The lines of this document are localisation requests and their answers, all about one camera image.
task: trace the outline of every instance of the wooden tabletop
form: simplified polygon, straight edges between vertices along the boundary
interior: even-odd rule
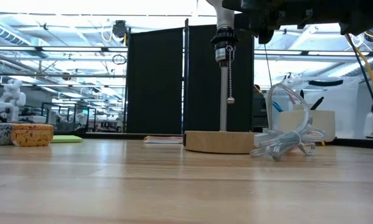
[[[141,141],[5,146],[0,223],[373,224],[373,149],[273,162]]]

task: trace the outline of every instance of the coiled tube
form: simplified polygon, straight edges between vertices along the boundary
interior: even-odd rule
[[[274,130],[272,121],[272,107],[268,106],[268,130],[264,130],[264,134],[256,135],[255,145],[258,149],[251,151],[250,155],[253,157],[271,156],[274,160],[279,161],[281,156],[288,150],[298,147],[304,154],[311,156],[315,152],[315,142],[323,141],[326,139],[326,133],[320,129],[312,127],[312,117],[309,115],[308,105],[305,100],[292,89],[288,88],[282,83],[273,85],[268,92],[268,105],[272,104],[272,94],[274,89],[282,88],[287,93],[295,96],[301,101],[304,108],[304,118],[301,123],[297,126],[295,131],[288,131],[286,133]]]

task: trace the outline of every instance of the black room divider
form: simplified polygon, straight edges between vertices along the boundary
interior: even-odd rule
[[[210,40],[216,26],[189,27],[189,74],[187,77],[184,130],[218,131],[220,122],[220,68]],[[235,104],[228,105],[227,131],[252,130],[253,38],[236,30],[232,64],[232,86]]]
[[[183,29],[132,34],[127,133],[181,134]]]

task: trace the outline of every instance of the round wooden base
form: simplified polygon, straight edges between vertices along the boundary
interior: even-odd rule
[[[186,131],[185,149],[195,152],[249,154],[254,146],[255,133],[227,131]]]

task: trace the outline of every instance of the yellow bowl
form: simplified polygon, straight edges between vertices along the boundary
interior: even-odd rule
[[[54,127],[49,124],[15,124],[11,140],[15,146],[47,146],[54,138]]]

